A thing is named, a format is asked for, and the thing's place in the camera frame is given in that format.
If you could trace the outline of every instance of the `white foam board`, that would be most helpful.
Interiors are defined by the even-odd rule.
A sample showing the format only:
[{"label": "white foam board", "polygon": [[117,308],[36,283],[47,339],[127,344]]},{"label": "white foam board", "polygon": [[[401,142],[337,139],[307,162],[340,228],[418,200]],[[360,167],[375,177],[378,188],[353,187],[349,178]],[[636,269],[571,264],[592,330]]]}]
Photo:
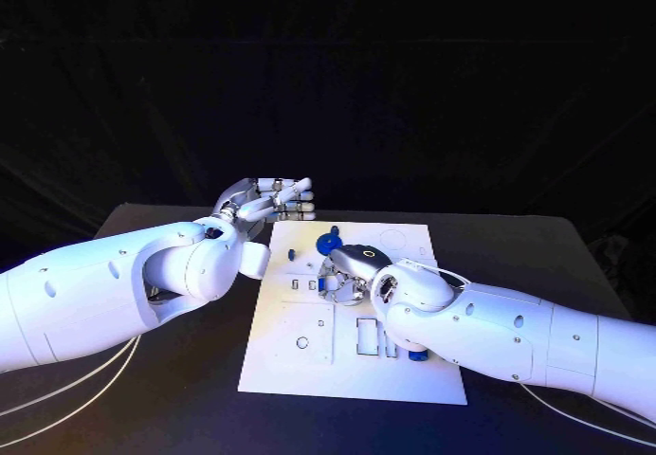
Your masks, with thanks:
[{"label": "white foam board", "polygon": [[[344,244],[375,246],[392,261],[409,258],[437,265],[425,225],[275,223],[238,390],[466,405],[458,366],[434,353],[424,362],[406,358],[406,350],[388,344],[380,323],[372,322],[368,300],[343,306],[318,297],[324,256],[316,241],[331,226]],[[360,349],[357,342],[365,343]]]}]

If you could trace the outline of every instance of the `white robotic arm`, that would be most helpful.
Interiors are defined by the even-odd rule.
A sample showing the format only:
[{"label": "white robotic arm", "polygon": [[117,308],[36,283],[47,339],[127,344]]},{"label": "white robotic arm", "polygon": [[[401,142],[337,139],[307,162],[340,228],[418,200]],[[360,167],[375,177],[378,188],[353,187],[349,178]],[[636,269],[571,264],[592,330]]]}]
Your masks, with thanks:
[{"label": "white robotic arm", "polygon": [[353,304],[369,293],[385,332],[402,348],[428,348],[497,379],[584,393],[656,422],[656,327],[455,274],[461,286],[454,287],[440,269],[409,260],[392,264],[369,246],[334,249],[327,269],[342,280],[324,298]]},{"label": "white robotic arm", "polygon": [[238,272],[261,279],[271,252],[249,239],[265,217],[314,218],[310,185],[245,179],[212,216],[66,246],[3,273],[0,372],[96,353],[219,299]]}]

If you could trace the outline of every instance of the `dark gray table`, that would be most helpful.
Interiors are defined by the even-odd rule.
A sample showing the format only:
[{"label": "dark gray table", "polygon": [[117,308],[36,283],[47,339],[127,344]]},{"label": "dark gray table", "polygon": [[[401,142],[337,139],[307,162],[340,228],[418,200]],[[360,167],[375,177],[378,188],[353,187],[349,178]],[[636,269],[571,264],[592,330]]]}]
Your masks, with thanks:
[{"label": "dark gray table", "polygon": [[[195,220],[209,208],[120,206],[98,237]],[[627,318],[575,229],[562,218],[320,211],[317,219],[430,226],[440,265],[571,308]],[[271,227],[256,241],[268,243]],[[516,384],[461,370],[468,406],[238,393],[258,282],[145,334],[98,401],[11,453],[623,453],[646,451],[545,408]],[[3,409],[52,391],[117,349],[0,376]],[[89,399],[117,368],[33,409],[6,416],[3,440]],[[568,412],[633,436],[656,437],[577,393],[535,388]]]}]

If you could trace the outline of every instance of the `blue object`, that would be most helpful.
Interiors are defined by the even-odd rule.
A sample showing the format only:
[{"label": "blue object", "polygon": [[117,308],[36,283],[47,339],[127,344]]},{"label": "blue object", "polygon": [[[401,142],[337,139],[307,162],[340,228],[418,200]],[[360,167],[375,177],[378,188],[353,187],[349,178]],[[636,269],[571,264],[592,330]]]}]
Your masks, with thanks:
[{"label": "blue object", "polygon": [[339,238],[339,227],[330,228],[330,233],[324,234],[317,239],[317,251],[327,256],[330,252],[342,246],[342,239]]},{"label": "blue object", "polygon": [[414,360],[415,362],[424,362],[425,360],[428,360],[428,349],[425,351],[421,351],[419,353],[408,351],[406,358],[409,360]]}]

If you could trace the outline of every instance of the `black background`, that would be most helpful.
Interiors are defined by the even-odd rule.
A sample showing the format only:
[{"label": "black background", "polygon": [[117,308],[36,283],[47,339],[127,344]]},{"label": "black background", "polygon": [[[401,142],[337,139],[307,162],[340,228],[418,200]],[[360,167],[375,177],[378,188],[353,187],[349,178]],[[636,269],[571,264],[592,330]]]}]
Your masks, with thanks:
[{"label": "black background", "polygon": [[323,209],[653,230],[649,21],[207,3],[0,4],[3,266],[244,176],[310,176]]}]

